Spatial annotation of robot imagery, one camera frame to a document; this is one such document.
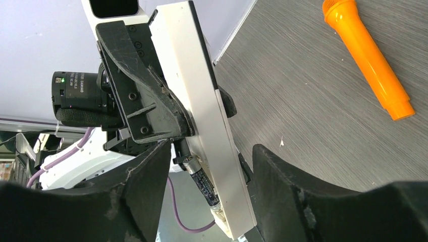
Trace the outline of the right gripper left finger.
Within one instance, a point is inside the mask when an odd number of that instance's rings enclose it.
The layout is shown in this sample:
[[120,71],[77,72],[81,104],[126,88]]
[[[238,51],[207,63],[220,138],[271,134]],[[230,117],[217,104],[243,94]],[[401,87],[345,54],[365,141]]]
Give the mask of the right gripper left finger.
[[155,241],[171,160],[162,141],[72,189],[1,182],[1,241]]

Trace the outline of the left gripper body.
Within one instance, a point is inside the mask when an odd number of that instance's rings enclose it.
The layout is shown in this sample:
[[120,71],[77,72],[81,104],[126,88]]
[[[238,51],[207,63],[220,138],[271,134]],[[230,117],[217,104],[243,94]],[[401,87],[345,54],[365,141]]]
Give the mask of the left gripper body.
[[161,140],[159,96],[163,81],[148,24],[100,23],[98,46],[119,112],[134,143],[148,148]]

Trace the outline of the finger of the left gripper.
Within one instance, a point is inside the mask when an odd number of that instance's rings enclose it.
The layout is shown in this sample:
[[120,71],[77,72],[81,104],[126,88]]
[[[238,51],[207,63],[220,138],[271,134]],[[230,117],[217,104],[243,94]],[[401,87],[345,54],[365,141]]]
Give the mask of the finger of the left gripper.
[[219,86],[219,91],[221,99],[224,105],[224,109],[227,115],[227,118],[231,118],[237,114],[237,108],[232,96],[221,86]]
[[97,24],[95,33],[122,120],[139,144],[190,137],[188,111],[166,84],[147,23]]

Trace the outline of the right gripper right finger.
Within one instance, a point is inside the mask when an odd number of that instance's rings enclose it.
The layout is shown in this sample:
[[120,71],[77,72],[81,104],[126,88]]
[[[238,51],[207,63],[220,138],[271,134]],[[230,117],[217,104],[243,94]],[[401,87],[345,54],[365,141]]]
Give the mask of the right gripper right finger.
[[252,150],[254,212],[264,241],[427,241],[427,182],[358,192]]

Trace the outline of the long white box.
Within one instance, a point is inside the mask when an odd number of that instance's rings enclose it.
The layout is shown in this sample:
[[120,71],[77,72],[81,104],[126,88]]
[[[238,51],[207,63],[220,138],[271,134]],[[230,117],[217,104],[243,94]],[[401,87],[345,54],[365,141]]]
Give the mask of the long white box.
[[238,239],[256,226],[256,219],[194,3],[157,6],[149,27],[168,88],[195,129],[187,138],[189,149],[207,166],[221,202],[215,221]]

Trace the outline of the black battery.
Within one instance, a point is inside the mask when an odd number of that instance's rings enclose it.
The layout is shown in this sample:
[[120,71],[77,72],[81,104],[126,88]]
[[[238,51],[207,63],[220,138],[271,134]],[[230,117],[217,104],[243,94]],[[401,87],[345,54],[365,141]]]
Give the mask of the black battery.
[[221,203],[215,193],[214,186],[207,174],[203,170],[199,160],[195,156],[188,156],[184,159],[183,165],[190,174],[198,189],[206,199],[212,210],[220,210]]

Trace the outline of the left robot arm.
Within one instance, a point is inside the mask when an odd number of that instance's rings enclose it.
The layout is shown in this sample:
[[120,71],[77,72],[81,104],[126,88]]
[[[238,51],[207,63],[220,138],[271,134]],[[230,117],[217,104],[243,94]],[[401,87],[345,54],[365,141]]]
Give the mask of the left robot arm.
[[56,118],[71,127],[101,128],[112,133],[127,129],[130,137],[107,142],[103,151],[117,151],[131,143],[142,154],[103,175],[96,185],[101,191],[148,187],[165,183],[166,149],[172,143],[189,143],[185,156],[207,162],[234,162],[236,147],[227,134],[227,119],[236,114],[230,95],[220,89],[209,73],[207,87],[198,74],[190,95],[201,95],[196,105],[201,114],[186,108],[172,84],[165,81],[147,23],[125,25],[123,21],[100,23],[98,35],[101,64],[97,73],[55,72],[52,106]]

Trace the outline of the orange toy microphone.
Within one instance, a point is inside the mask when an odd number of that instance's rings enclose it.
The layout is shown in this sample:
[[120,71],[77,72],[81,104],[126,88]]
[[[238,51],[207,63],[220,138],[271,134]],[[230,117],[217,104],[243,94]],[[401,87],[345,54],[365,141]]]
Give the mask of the orange toy microphone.
[[410,97],[363,24],[356,1],[324,1],[322,11],[392,120],[415,115]]

